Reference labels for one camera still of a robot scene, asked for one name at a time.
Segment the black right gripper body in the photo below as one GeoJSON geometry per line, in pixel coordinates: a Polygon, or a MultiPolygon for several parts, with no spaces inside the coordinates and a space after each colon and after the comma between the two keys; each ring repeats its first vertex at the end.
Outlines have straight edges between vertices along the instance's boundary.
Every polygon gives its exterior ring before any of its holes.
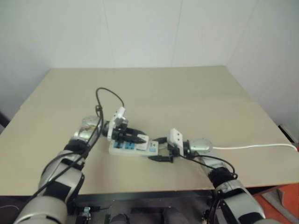
{"type": "Polygon", "coordinates": [[[171,144],[167,144],[167,150],[169,152],[169,161],[173,161],[175,157],[179,157],[180,156],[180,151],[178,146],[174,145],[172,146],[171,144]]]}

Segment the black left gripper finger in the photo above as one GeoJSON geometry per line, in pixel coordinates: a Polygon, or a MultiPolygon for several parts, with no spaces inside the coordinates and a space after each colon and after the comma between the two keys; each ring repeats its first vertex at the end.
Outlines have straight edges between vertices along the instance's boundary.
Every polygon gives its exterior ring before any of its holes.
{"type": "Polygon", "coordinates": [[[139,134],[146,135],[146,133],[144,133],[143,131],[133,129],[133,128],[128,128],[128,127],[126,129],[126,134],[131,136],[137,136],[139,134]]]}
{"type": "Polygon", "coordinates": [[[145,140],[143,140],[142,138],[131,134],[125,135],[125,141],[130,143],[145,143],[145,140]]]}

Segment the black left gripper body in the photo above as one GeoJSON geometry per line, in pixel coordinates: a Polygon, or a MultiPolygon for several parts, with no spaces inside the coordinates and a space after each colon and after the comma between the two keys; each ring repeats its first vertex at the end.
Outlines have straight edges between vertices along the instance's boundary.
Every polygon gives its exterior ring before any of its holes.
{"type": "Polygon", "coordinates": [[[127,123],[120,124],[115,127],[112,131],[112,140],[125,141],[128,136],[131,136],[131,132],[128,128],[127,123]]]}

